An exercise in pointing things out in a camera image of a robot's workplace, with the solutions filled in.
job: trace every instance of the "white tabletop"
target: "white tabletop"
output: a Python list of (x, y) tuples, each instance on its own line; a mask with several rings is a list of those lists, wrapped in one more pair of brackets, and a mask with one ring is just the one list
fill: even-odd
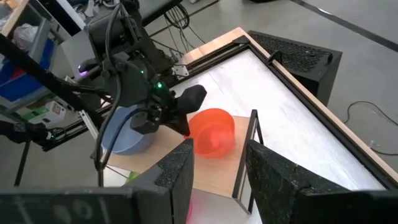
[(384, 189), (293, 93), (251, 52), (245, 51), (173, 88), (192, 85), (208, 94), (200, 110), (221, 108), (250, 116), (257, 109), (265, 145), (350, 190)]

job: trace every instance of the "gray floor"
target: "gray floor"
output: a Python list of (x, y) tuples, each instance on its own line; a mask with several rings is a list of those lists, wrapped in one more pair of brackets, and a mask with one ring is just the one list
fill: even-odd
[[(398, 31), (394, 22), (398, 3), (383, 0), (377, 3), (371, 0), (306, 0), (317, 7), (340, 16), (371, 32), (398, 42)], [(193, 12), (212, 0), (201, 0), (195, 5), (185, 2), (189, 12)], [(380, 106), (393, 119), (398, 120), (398, 76), (396, 62), (398, 54), (365, 37), (362, 37), (332, 21), (322, 18), (306, 8), (288, 0), (265, 4), (254, 4), (245, 0), (220, 0), (215, 5), (195, 14), (192, 28), (205, 41), (212, 40), (235, 28), (256, 30), (288, 39), (319, 45), (343, 52), (338, 76), (331, 94), (329, 109), (340, 119), (346, 119), (349, 104), (358, 100), (368, 100)], [(154, 33), (165, 26), (160, 18), (150, 24), (148, 33)], [(172, 29), (183, 49), (179, 35)], [(188, 30), (187, 39), (194, 46), (201, 42)], [(154, 37), (173, 46), (168, 30)], [(368, 106), (358, 105), (351, 110), (348, 126), (365, 142), (374, 141), (380, 151), (398, 152), (395, 145), (398, 129)], [(22, 146), (0, 138), (0, 186), (11, 186), (17, 170), (16, 161), (22, 153)], [(23, 185), (77, 186), (95, 185), (96, 174), (93, 162), (88, 158), (94, 141), (85, 133), (51, 152), (41, 152), (32, 147), (22, 181)], [(395, 157), (381, 156), (395, 170), (398, 161)]]

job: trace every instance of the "orange bowl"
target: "orange bowl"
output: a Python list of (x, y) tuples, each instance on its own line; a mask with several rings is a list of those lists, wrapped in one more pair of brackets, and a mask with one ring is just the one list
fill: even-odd
[(235, 147), (234, 119), (225, 110), (202, 111), (189, 121), (189, 127), (195, 153), (204, 158), (222, 158)]

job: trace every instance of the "wooden board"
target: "wooden board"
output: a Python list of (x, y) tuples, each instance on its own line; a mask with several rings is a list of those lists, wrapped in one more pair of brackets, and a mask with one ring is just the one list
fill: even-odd
[[(265, 57), (269, 57), (270, 54), (265, 51), (255, 40), (253, 40), (249, 34), (247, 34), (242, 28), (238, 27), (234, 30), (212, 40), (211, 42), (198, 47), (195, 50), (184, 55), (182, 62), (184, 64), (192, 63), (193, 61), (221, 48), (222, 46), (230, 43), (232, 40), (237, 39), (245, 35), (251, 43), (259, 49), (259, 51)], [(290, 80), (304, 95), (306, 95), (314, 104), (324, 112), (343, 132), (345, 132), (357, 145), (360, 146), (367, 155), (369, 155), (382, 169), (384, 169), (396, 182), (398, 182), (398, 173), (395, 172), (386, 162), (384, 162), (375, 152), (373, 152), (354, 132), (352, 132), (343, 122), (341, 122), (325, 105), (323, 105), (315, 96), (313, 96), (296, 78), (293, 77), (279, 62), (273, 61), (275, 67)]]
[[(234, 116), (235, 148), (222, 159), (204, 159), (195, 155), (193, 188), (205, 192), (232, 197), (236, 175), (242, 156), (249, 118)], [(144, 152), (131, 155), (112, 155), (108, 164), (122, 169), (143, 173), (183, 141), (183, 136), (168, 127), (161, 126), (154, 142)]]
[(25, 9), (27, 3), (29, 0), (20, 0), (19, 5), (13, 10), (12, 14), (8, 18), (6, 25), (1, 30), (1, 34), (4, 36), (8, 36), (9, 33), (11, 32), (12, 28), (15, 26), (15, 23), (17, 22), (19, 16), (21, 16), (21, 13)]

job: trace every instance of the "purple light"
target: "purple light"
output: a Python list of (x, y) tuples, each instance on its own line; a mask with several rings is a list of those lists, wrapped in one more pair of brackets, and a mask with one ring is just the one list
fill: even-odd
[(87, 75), (87, 73), (88, 73), (88, 71), (81, 72), (81, 73), (79, 73), (79, 74), (80, 74), (80, 76), (85, 76), (85, 75)]

